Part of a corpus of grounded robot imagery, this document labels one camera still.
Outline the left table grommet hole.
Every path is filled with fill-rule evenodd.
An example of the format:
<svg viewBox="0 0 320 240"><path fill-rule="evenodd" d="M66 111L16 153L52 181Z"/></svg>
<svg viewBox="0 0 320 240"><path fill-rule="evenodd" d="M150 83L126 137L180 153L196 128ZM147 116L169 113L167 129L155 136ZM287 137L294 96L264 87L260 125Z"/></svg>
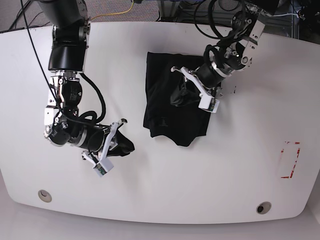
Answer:
<svg viewBox="0 0 320 240"><path fill-rule="evenodd" d="M38 197L45 203L50 203L52 201L51 194L43 189L38 191Z"/></svg>

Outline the aluminium frame stand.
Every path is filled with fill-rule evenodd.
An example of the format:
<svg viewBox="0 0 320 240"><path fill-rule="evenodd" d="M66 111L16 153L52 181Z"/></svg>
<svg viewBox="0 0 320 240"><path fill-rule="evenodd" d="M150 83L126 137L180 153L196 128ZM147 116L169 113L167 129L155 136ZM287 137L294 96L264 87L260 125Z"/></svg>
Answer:
<svg viewBox="0 0 320 240"><path fill-rule="evenodd" d="M178 19L181 0L157 0L160 22L174 22Z"/></svg>

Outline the black t-shirt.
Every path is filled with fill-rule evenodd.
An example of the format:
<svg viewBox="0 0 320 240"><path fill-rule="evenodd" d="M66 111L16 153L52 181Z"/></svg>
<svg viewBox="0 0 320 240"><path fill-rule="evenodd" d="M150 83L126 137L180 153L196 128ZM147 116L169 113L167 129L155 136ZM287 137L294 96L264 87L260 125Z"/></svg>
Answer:
<svg viewBox="0 0 320 240"><path fill-rule="evenodd" d="M201 56L148 52L146 57L146 108L143 127L152 138L165 136L176 145L188 147L207 134L211 113L199 108L200 91L172 67L194 70Z"/></svg>

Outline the red tape rectangle marking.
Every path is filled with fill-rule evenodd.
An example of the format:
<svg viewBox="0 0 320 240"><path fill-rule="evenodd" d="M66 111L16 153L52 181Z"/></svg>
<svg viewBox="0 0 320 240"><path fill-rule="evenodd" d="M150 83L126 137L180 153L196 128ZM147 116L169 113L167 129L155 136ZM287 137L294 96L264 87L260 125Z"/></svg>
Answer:
<svg viewBox="0 0 320 240"><path fill-rule="evenodd" d="M301 143L298 141L286 141L280 152L277 174L281 179L291 179L301 151Z"/></svg>

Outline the table grommet hole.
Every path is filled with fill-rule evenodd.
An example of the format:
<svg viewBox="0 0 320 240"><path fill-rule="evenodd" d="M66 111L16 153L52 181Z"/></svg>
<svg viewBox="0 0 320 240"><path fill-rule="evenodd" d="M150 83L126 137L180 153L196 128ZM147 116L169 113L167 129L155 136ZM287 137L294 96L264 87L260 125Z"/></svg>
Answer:
<svg viewBox="0 0 320 240"><path fill-rule="evenodd" d="M38 191L38 197L45 203L50 203L52 201L51 194L43 189Z"/></svg>
<svg viewBox="0 0 320 240"><path fill-rule="evenodd" d="M265 202L260 203L257 206L256 212L259 215L264 215L264 214L268 213L271 208L272 208L272 204L270 202L268 202L268 201L265 201Z"/></svg>

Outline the right table grommet hole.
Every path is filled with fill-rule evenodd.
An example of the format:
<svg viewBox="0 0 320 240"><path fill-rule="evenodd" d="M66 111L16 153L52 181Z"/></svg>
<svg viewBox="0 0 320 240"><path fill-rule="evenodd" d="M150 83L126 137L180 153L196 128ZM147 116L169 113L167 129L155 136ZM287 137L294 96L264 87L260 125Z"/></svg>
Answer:
<svg viewBox="0 0 320 240"><path fill-rule="evenodd" d="M272 208L272 204L270 202L268 202L268 201L265 201L265 202L260 203L257 206L256 212L259 215L264 215L264 214L268 213L271 208Z"/></svg>

